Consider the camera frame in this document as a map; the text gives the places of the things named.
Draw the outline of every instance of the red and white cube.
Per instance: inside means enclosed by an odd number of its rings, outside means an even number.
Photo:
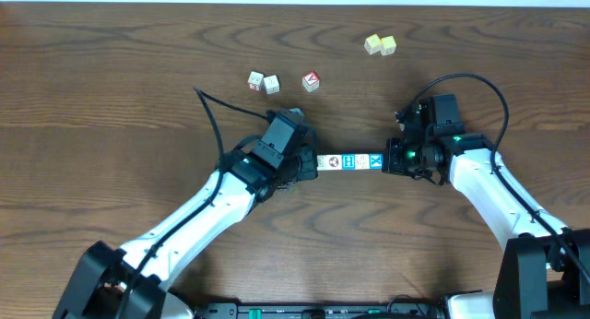
[[[262,89],[262,80],[265,75],[257,73],[255,71],[250,73],[250,77],[248,78],[248,88],[253,90],[261,90]]]
[[[307,89],[308,92],[311,92],[320,87],[320,78],[317,76],[315,72],[311,72],[305,76],[303,76],[303,87]]]

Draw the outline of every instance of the cube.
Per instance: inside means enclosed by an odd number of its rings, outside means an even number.
[[[308,92],[311,92],[320,87],[320,78],[317,76],[315,72],[311,72],[305,76],[303,76],[303,87],[307,89]]]
[[[385,37],[381,39],[381,55],[389,55],[390,53],[395,52],[395,39],[393,36]]]
[[[250,73],[250,77],[248,78],[248,88],[253,90],[260,90],[262,89],[262,79],[265,75],[257,73],[255,71]]]
[[[371,37],[365,40],[365,49],[369,54],[377,53],[381,51],[381,39],[376,34],[373,34]]]
[[[278,92],[279,85],[278,85],[277,75],[273,75],[271,77],[265,77],[264,82],[265,82],[264,84],[265,84],[267,94],[273,94],[273,93]]]

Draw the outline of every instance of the wooden table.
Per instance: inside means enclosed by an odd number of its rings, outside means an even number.
[[[394,34],[395,54],[364,38]],[[217,148],[197,85],[257,112],[302,108],[320,153],[381,150],[394,111],[436,77],[473,72],[511,109],[500,152],[533,196],[590,226],[590,14],[471,7],[3,4],[0,313],[46,317],[97,240],[133,239],[190,198]],[[246,88],[280,76],[278,94]],[[315,70],[309,94],[301,76]],[[496,136],[483,84],[446,82],[469,131]],[[231,148],[266,125],[213,106]],[[502,251],[452,186],[333,171],[275,195],[176,285],[195,303],[387,301],[493,289]]]

